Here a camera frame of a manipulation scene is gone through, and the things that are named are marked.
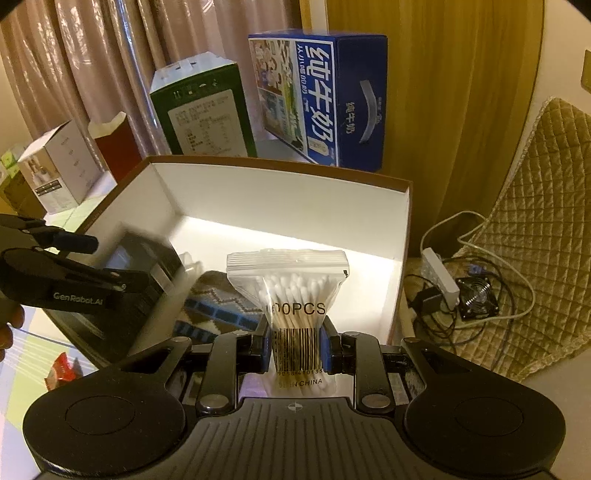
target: power strip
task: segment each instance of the power strip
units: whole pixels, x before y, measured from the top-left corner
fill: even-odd
[[[447,308],[451,311],[460,301],[460,288],[432,248],[421,252],[421,275],[433,282],[443,293]]]

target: cartoon illustration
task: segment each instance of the cartoon illustration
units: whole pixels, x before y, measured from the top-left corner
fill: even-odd
[[[290,50],[295,48],[294,43],[279,38],[255,38],[250,45],[265,128],[306,154],[303,113],[298,111],[298,99],[301,95],[297,80],[298,67],[292,61]]]

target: open cardboard box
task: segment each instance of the open cardboard box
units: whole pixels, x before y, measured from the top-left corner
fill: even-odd
[[[330,318],[340,332],[392,338],[407,252],[411,184],[378,174],[236,157],[151,157],[79,228],[100,258],[121,225],[164,236],[205,270],[263,248],[343,249],[350,276]]]

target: barcode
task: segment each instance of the barcode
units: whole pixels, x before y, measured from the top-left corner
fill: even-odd
[[[279,373],[322,368],[319,330],[316,328],[274,330],[273,357]]]

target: beige curtain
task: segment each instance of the beige curtain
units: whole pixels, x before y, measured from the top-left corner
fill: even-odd
[[[247,35],[297,25],[293,3],[25,0],[0,24],[0,53],[34,138],[68,119],[86,132],[90,120],[124,111],[142,155],[165,154],[148,96],[154,72],[208,50],[238,62],[255,135],[263,135]]]

